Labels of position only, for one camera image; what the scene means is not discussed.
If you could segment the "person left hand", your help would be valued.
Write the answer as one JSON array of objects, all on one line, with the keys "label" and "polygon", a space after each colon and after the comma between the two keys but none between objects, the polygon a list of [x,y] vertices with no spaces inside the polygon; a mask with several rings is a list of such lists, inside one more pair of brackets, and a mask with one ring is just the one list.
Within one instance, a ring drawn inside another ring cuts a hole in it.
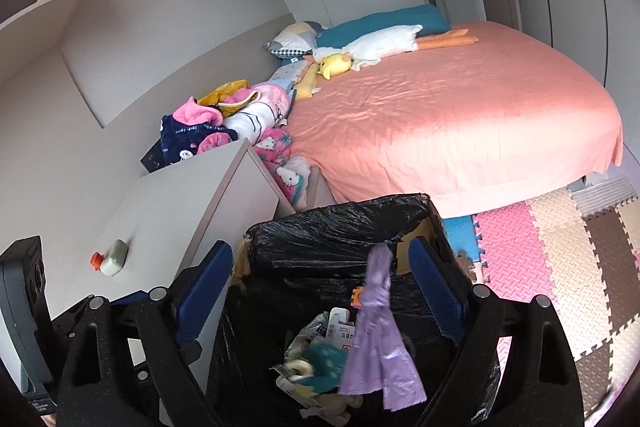
[{"label": "person left hand", "polygon": [[44,422],[44,425],[46,425],[47,427],[55,427],[56,426],[56,415],[55,414],[43,415],[43,417],[41,419]]}]

